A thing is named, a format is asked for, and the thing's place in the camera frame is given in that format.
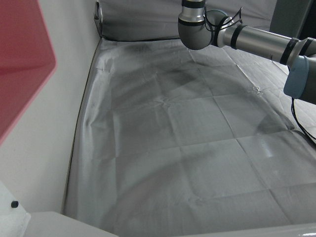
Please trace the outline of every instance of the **robotic arm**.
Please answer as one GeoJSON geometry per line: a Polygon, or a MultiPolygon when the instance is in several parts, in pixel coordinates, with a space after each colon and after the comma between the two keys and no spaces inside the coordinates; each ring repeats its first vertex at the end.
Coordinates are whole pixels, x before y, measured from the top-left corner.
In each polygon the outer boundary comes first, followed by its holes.
{"type": "Polygon", "coordinates": [[[227,45],[288,65],[284,93],[316,104],[316,39],[298,40],[236,24],[221,10],[205,12],[205,1],[182,0],[178,30],[187,48],[227,45]]]}

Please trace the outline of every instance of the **gray fabric sheet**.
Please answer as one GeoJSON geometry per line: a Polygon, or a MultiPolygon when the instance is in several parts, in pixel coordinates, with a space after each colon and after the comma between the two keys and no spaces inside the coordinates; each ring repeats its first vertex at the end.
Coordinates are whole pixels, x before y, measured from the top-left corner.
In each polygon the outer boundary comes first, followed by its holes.
{"type": "MultiPolygon", "coordinates": [[[[178,37],[181,0],[99,0],[103,35],[112,40],[136,41],[178,37]]],[[[206,7],[229,16],[243,7],[245,24],[269,30],[277,0],[208,0],[206,7]]]]}
{"type": "MultiPolygon", "coordinates": [[[[282,92],[287,68],[179,40],[102,40],[65,214],[120,237],[316,222],[316,153],[282,92]]],[[[297,102],[316,131],[316,108],[297,102]]]]}

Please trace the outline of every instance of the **white enclosure wall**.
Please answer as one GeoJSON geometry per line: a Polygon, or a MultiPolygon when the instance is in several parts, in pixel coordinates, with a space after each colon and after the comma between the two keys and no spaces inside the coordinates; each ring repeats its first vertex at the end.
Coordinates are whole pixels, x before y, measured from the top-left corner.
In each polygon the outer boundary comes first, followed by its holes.
{"type": "Polygon", "coordinates": [[[0,180],[28,212],[61,211],[79,106],[99,40],[95,0],[39,0],[57,71],[0,147],[0,180]]]}

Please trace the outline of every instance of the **red panel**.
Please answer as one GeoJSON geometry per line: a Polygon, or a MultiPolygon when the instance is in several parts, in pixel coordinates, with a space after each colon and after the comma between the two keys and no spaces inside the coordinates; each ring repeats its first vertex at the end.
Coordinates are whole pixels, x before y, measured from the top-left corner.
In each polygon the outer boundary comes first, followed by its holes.
{"type": "Polygon", "coordinates": [[[1,1],[0,144],[55,69],[38,1],[1,1]]]}

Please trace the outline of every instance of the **black cable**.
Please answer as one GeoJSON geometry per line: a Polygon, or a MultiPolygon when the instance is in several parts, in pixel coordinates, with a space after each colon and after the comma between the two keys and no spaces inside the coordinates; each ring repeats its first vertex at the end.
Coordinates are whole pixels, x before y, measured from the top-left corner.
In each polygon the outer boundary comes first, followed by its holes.
{"type": "Polygon", "coordinates": [[[300,129],[303,131],[303,133],[306,135],[307,139],[316,147],[316,143],[314,140],[316,140],[316,138],[311,135],[298,121],[297,117],[296,117],[296,113],[295,113],[295,106],[294,106],[294,98],[292,98],[292,105],[291,105],[291,112],[292,115],[297,123],[297,125],[300,127],[300,129]]]}
{"type": "Polygon", "coordinates": [[[224,30],[224,29],[227,29],[227,28],[229,28],[229,27],[231,27],[231,26],[237,24],[238,22],[242,23],[241,10],[242,10],[242,7],[241,7],[241,8],[239,9],[239,11],[238,11],[228,22],[226,22],[225,24],[215,25],[215,24],[212,24],[212,23],[208,20],[208,18],[207,18],[207,10],[206,10],[206,7],[204,7],[205,28],[206,28],[208,31],[210,31],[210,32],[216,32],[216,30],[213,30],[213,27],[219,28],[219,27],[226,26],[226,25],[228,25],[229,23],[231,23],[232,21],[234,21],[234,19],[235,19],[238,15],[239,15],[239,19],[238,19],[236,22],[232,23],[232,24],[229,25],[229,26],[220,28],[219,31],[224,30]]]}

